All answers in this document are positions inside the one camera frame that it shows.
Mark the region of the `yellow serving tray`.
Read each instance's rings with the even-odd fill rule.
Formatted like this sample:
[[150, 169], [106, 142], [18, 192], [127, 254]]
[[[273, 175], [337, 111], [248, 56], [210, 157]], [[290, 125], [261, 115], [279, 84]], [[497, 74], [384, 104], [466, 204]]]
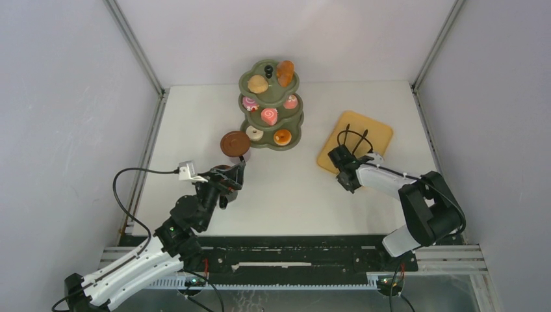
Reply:
[[316, 159], [316, 163], [319, 167], [331, 172], [332, 174], [337, 174], [338, 170], [333, 166], [327, 154], [333, 148], [336, 148], [339, 143], [346, 146], [346, 144], [343, 143], [343, 140], [347, 124], [351, 124], [353, 130], [362, 131], [363, 129], [368, 129], [368, 139], [371, 141], [373, 146], [372, 152], [376, 152], [382, 157], [384, 156], [393, 136], [393, 130], [389, 125], [367, 116], [363, 116], [352, 110], [344, 111], [337, 120], [333, 130], [330, 132], [326, 143], [323, 145]]

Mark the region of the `white glazed donut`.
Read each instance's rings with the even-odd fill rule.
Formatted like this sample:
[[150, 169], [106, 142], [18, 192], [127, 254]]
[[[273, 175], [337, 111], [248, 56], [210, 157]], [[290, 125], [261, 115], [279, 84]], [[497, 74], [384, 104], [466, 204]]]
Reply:
[[245, 133], [252, 142], [260, 141], [264, 136], [264, 131], [257, 129], [256, 127], [249, 125]]

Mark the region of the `orange glazed donut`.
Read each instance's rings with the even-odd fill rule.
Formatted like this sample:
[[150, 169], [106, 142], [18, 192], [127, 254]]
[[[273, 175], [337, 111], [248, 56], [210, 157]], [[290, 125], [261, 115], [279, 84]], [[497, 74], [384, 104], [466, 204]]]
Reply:
[[288, 129], [279, 129], [274, 133], [273, 140], [278, 146], [287, 146], [292, 140], [292, 133]]

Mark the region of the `green three-tier dessert stand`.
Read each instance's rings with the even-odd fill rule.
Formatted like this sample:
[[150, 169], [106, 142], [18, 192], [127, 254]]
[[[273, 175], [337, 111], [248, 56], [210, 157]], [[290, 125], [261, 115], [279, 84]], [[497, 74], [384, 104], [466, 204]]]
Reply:
[[[258, 142], [252, 142], [253, 148], [269, 148], [276, 151], [286, 151], [298, 144], [301, 139], [301, 125], [304, 120], [303, 101], [297, 91], [300, 85], [300, 78], [294, 69], [294, 78], [292, 82], [283, 88], [279, 85], [276, 77], [276, 66], [283, 60], [265, 59], [255, 63], [250, 70], [242, 74], [239, 79], [238, 87], [240, 95], [238, 98], [239, 109], [244, 114], [244, 121], [241, 125], [241, 131], [245, 132], [249, 125], [264, 131], [263, 138]], [[263, 75], [269, 83], [269, 88], [262, 94], [253, 94], [247, 87], [248, 80], [253, 75]], [[296, 95], [298, 106], [295, 109], [287, 110], [283, 107], [284, 102], [290, 95]], [[246, 96], [254, 99], [259, 104], [259, 109], [254, 112], [248, 112], [241, 104], [242, 98]], [[266, 125], [261, 120], [261, 111], [266, 108], [275, 108], [278, 110], [278, 121], [275, 125]], [[279, 129], [288, 129], [292, 133], [292, 140], [287, 146], [278, 146], [274, 143], [273, 135]]]

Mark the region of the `pink swirl cake slice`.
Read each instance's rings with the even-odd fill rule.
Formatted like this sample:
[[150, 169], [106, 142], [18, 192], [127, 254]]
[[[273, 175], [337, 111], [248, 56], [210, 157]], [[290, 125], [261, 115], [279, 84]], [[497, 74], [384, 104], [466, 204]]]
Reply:
[[266, 108], [261, 111], [261, 120], [269, 126], [273, 126], [278, 121], [278, 110], [275, 108]]

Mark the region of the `purple swirl cake slice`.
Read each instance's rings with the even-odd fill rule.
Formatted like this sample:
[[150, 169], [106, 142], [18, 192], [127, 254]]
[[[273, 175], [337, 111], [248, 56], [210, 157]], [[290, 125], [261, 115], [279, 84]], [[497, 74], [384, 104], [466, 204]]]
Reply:
[[254, 112], [259, 109], [259, 104], [252, 98], [244, 96], [242, 98], [241, 104], [245, 110], [248, 112]]

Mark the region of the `pink strawberry cake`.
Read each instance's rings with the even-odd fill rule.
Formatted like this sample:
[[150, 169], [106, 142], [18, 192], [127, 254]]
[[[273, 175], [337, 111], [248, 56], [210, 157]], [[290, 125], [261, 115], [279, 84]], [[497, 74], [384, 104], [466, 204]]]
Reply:
[[298, 106], [298, 98], [296, 95], [292, 94], [290, 95], [286, 102], [284, 102], [283, 107], [287, 110], [295, 109]]

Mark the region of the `beige round cookie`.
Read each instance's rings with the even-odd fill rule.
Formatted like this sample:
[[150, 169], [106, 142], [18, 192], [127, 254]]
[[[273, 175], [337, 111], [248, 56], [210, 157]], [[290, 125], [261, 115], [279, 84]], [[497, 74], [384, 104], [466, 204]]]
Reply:
[[249, 78], [247, 87], [253, 94], [262, 94], [269, 88], [269, 83], [263, 75], [253, 75]]

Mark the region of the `brown croissant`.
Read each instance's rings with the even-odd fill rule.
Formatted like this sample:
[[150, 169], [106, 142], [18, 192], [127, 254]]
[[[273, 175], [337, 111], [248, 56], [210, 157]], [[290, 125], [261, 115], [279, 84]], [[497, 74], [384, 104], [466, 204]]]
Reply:
[[276, 77], [279, 85], [286, 88], [294, 78], [294, 63], [290, 60], [284, 60], [276, 66]]

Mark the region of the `brown saucer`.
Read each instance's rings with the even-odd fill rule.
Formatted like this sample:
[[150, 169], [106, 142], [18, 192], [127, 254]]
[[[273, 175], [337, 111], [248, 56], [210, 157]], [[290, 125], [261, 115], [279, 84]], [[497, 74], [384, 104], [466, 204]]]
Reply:
[[226, 164], [221, 164], [221, 165], [217, 165], [217, 166], [214, 166], [212, 169], [216, 169], [216, 170], [227, 170], [227, 169], [230, 169], [231, 167], [229, 165], [226, 165]]

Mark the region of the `black metal food tongs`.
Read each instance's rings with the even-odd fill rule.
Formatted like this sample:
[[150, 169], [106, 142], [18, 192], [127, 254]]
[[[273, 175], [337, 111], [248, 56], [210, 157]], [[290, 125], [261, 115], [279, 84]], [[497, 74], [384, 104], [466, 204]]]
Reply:
[[345, 130], [343, 143], [353, 155], [360, 157], [373, 151], [372, 143], [368, 139], [368, 129], [353, 130], [349, 123]]

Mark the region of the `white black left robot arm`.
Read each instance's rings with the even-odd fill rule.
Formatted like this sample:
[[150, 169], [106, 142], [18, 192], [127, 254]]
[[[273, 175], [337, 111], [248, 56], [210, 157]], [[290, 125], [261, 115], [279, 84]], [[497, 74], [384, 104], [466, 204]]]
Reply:
[[94, 273], [68, 276], [64, 281], [65, 295], [51, 310], [58, 311], [64, 302], [68, 311], [112, 311], [165, 275], [197, 270], [203, 262], [197, 234], [208, 229], [215, 208], [225, 209], [243, 187], [246, 162], [243, 157], [239, 160], [233, 166], [219, 165], [203, 173], [195, 171], [192, 161], [168, 171], [179, 180], [192, 183], [196, 193], [180, 197], [169, 218], [155, 231], [120, 205], [135, 224], [146, 230], [146, 239]]

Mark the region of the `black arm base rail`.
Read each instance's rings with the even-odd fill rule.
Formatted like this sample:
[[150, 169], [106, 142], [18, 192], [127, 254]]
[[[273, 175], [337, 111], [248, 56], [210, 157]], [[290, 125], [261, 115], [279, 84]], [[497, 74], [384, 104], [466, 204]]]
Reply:
[[391, 258], [382, 235], [202, 236], [203, 251], [185, 270], [207, 274], [216, 286], [345, 286], [368, 274], [418, 271], [415, 255]]

